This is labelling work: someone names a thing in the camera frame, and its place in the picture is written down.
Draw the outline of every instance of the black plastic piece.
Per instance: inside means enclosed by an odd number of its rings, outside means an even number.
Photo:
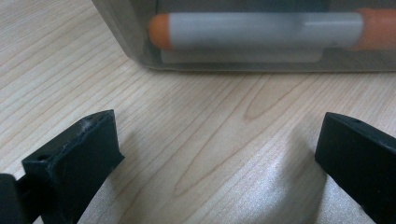
[[[0,223],[77,223],[123,160],[112,110],[79,120],[22,161],[26,175],[0,175]]]
[[[358,119],[327,113],[315,158],[374,222],[396,223],[395,138]]]

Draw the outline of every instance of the transparent plastic box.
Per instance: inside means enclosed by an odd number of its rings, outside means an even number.
[[[155,69],[396,71],[395,0],[92,0]]]

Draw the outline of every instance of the orange cap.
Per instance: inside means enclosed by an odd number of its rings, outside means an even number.
[[[352,49],[396,49],[396,9],[357,11],[363,17],[364,28],[359,43]]]
[[[148,37],[160,49],[171,49],[169,35],[169,14],[159,14],[148,25]]]

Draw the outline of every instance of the wood grain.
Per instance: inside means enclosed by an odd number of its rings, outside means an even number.
[[[394,74],[154,71],[88,0],[3,0],[0,27],[2,173],[115,109],[125,160],[80,223],[372,223],[313,155],[327,111],[396,135]]]

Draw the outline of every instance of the hole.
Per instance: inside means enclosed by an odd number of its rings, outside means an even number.
[[[50,158],[50,154],[43,154],[43,155],[37,157],[37,160],[38,161],[46,161],[49,158]]]

